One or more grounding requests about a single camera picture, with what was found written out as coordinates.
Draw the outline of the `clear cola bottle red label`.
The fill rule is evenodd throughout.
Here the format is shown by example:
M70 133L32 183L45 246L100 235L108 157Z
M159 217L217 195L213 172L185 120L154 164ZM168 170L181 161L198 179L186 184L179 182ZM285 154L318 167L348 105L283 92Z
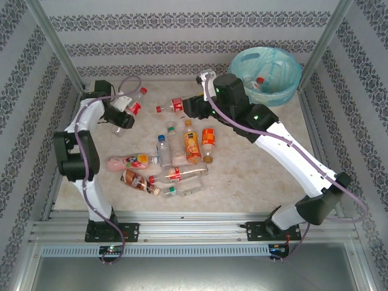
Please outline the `clear cola bottle red label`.
M142 101L146 94L147 89L145 87L141 87L138 93L133 96L129 96L132 98L132 102L125 108L123 112L119 111L118 117L121 118L121 120L118 121L117 125L114 125L112 128L112 132L115 135L122 136L125 134L127 129L132 128L135 123L135 118L141 111Z
M194 176L206 175L208 174L208 171L208 167L205 163L175 166L162 170L158 174L149 176L149 182L151 184L156 182L171 184Z
M261 90L264 84L264 78L257 77L252 78L251 76L247 75L243 79L245 88L249 90Z

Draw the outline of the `pink drink bottle yellow cap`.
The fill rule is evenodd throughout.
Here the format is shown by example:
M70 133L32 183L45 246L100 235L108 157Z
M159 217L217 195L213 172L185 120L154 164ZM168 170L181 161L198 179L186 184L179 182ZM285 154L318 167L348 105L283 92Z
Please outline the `pink drink bottle yellow cap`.
M145 153L113 156L107 161L107 169L110 172L119 172L126 169L145 170L158 162L159 159L157 156L150 156Z

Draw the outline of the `clear bottle orange NFC label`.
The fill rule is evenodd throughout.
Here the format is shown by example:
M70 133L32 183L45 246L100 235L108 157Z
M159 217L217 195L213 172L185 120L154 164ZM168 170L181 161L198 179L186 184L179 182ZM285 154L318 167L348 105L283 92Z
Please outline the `clear bottle orange NFC label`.
M211 164L213 162L213 150L215 148L215 130L213 128L205 128L202 130L201 146L204 154L203 161Z

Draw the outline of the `clear bottle blue cap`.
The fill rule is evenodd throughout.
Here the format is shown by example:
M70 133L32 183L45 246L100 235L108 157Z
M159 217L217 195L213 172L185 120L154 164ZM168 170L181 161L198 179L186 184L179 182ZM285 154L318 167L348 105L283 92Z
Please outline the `clear bottle blue cap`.
M156 145L159 163L162 169L169 168L172 165L172 156L170 147L164 135L158 136L158 143Z

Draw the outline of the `long clear cola bottle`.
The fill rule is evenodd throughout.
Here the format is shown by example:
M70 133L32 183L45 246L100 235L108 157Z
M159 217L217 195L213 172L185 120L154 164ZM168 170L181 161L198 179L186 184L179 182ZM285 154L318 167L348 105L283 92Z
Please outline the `long clear cola bottle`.
M168 100L162 105L156 106L156 112L170 112L170 113L176 113L176 112L182 112L184 110L183 107L183 101L181 98L174 98L171 100Z

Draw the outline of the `tall clear bottle green cap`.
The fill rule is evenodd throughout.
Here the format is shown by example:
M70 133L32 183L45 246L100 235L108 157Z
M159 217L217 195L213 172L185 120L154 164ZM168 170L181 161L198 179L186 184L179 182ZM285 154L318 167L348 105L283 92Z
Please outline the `tall clear bottle green cap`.
M167 138L172 153L173 165L182 164L185 158L184 145L182 138L176 129L176 125L173 121L167 123Z

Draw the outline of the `orange juice bottle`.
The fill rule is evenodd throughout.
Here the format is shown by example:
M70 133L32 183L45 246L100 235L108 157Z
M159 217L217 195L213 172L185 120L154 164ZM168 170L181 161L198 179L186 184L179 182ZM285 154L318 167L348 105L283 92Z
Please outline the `orange juice bottle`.
M184 145L186 160L191 164L201 161L201 151L199 149L198 134L190 119L184 121Z

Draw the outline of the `brown chocolate drink bottle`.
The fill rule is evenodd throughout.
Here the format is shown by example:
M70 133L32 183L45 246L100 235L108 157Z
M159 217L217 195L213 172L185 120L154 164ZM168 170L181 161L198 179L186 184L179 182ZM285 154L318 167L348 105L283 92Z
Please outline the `brown chocolate drink bottle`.
M158 196L161 191L159 188L149 183L144 177L130 169L127 169L122 173L120 180L133 189L147 192L153 196Z

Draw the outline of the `squat clear bottle green cap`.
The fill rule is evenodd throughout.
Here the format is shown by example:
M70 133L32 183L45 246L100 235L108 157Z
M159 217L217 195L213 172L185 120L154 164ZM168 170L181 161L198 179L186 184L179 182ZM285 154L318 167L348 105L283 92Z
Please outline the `squat clear bottle green cap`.
M163 190L164 198L173 198L175 196L189 196L204 188L203 181L199 176L183 179Z

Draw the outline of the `white bin with blue liner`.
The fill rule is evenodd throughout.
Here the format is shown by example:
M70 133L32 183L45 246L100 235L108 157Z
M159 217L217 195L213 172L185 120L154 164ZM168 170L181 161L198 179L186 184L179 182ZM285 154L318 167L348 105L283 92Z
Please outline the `white bin with blue liner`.
M231 61L228 72L242 80L264 78L261 90L245 93L251 103L277 107L288 103L296 93L302 75L302 67L296 58L281 48L254 47L238 53Z

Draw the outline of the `white plastic waste bin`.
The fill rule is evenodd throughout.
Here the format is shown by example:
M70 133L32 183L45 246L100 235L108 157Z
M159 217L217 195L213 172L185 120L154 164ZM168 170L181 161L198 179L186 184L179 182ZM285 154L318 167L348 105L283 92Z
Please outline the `white plastic waste bin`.
M235 121L244 127L261 131L266 131L271 125L281 122L291 135L300 135L306 129L301 105L296 95L287 104L278 107L251 104Z

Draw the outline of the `aluminium side rail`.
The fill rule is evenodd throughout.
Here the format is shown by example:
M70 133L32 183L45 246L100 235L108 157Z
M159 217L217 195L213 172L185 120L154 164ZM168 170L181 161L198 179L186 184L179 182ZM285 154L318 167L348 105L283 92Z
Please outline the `aluminium side rail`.
M69 117L67 117L64 122L62 122L57 131L64 130L75 118L79 108L80 108L80 102L81 102L81 96L85 92L84 89L81 89L81 91L78 93L77 98L75 100L75 103L72 107L71 114ZM55 208L56 200L58 198L61 185L63 182L63 176L59 172L58 163L56 160L56 155L54 155L54 169L53 169L53 175L50 180L50 185L48 187L48 192L43 204L43 209L41 212L41 216L39 217L40 221L47 221L49 219L51 211Z
M319 139L319 132L316 129L316 124L310 111L306 96L302 90L297 91L299 103L306 123L307 132L309 134L310 143L312 145L313 156L326 167L329 167L326 157L324 156L324 149ZM340 204L336 204L334 210L330 213L327 220L331 222L339 222L344 219L344 213Z

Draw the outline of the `aluminium frame post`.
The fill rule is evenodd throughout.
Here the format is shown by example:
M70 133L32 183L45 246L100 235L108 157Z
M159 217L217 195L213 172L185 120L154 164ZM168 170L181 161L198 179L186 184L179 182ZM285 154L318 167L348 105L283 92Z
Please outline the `aluminium frame post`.
M64 70L72 81L72 84L79 90L84 90L85 85L80 77L74 63L72 62L64 44L60 40L50 18L44 11L40 0L24 0L35 21L39 25L51 48L60 60Z
M313 52L306 62L302 77L299 82L298 90L301 91L309 82L311 75L313 74L314 69L318 65L322 55L326 51L328 45L330 44L332 38L335 35L336 30L340 26L345 17L347 11L352 5L354 0L339 0L338 5L333 11L320 39L317 42L317 45L313 49Z

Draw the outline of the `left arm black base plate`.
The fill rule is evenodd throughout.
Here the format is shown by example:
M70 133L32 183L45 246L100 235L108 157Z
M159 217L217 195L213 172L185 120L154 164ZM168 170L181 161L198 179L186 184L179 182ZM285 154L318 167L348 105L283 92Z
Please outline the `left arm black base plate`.
M118 228L127 243L135 243L138 241L138 223L119 223ZM104 221L89 221L84 240L87 243L118 243L122 241L119 232Z

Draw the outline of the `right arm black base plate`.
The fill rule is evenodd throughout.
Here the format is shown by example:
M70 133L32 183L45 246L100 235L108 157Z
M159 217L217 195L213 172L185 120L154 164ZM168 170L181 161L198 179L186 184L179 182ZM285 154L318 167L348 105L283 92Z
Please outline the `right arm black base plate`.
M246 230L248 241L299 241L301 239L301 232L299 225L291 226L287 230L276 230L271 235L266 230L264 221L248 221L239 225L240 228Z

